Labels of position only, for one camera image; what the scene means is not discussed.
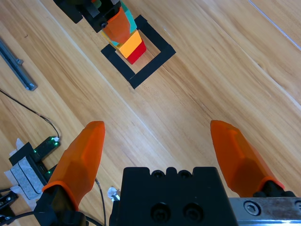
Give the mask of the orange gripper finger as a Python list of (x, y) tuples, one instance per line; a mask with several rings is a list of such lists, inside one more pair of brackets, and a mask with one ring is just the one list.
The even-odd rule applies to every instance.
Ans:
[(118, 13), (113, 16), (103, 28), (110, 43), (124, 44), (130, 38), (130, 23), (122, 7)]
[(35, 207), (41, 226), (87, 226), (79, 210), (94, 186), (105, 138), (103, 121), (90, 122), (64, 151)]
[(294, 197), (239, 129), (213, 120), (210, 131), (217, 161), (232, 191), (240, 197)]

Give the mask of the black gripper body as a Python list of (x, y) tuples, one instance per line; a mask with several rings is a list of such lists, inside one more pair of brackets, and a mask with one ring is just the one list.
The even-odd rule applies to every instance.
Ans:
[(105, 28), (121, 7), (119, 0), (55, 0), (55, 4), (74, 23), (86, 19), (95, 32)]

